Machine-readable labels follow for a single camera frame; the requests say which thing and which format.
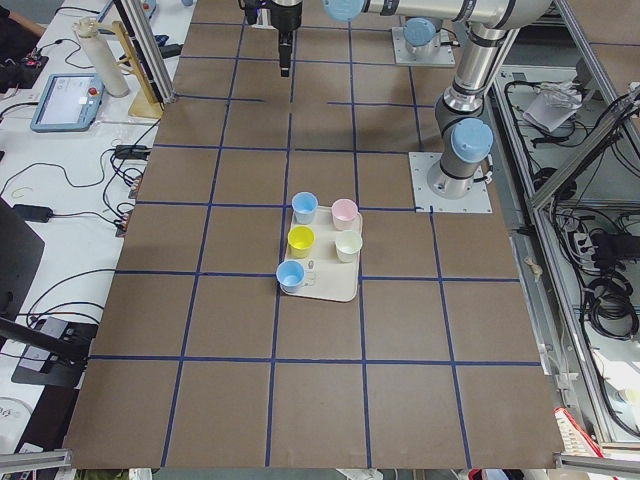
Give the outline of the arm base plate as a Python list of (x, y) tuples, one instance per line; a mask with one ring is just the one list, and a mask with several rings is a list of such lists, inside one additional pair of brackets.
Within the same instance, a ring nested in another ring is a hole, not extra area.
[(438, 32), (428, 43), (414, 46), (404, 35), (403, 27), (391, 29), (395, 63), (401, 66), (453, 68), (456, 65), (453, 47), (447, 32)]
[(448, 177), (439, 152), (408, 154), (415, 210), (424, 213), (491, 214), (488, 182), (478, 164), (472, 178)]

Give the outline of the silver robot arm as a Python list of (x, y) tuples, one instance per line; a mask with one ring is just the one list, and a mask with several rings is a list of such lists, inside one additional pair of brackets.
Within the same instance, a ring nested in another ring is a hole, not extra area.
[(416, 56), (431, 54), (440, 46), (440, 32), (427, 18), (413, 17), (405, 22), (403, 38), (406, 49)]
[(428, 172), (429, 188), (458, 200), (471, 190), (479, 164), (490, 153), (493, 133), (479, 119), (484, 97), (519, 30), (538, 20), (548, 1), (325, 1), (335, 21), (350, 22), (362, 13), (403, 15), (463, 22), (468, 25), (452, 84), (438, 98), (436, 120), (444, 152)]

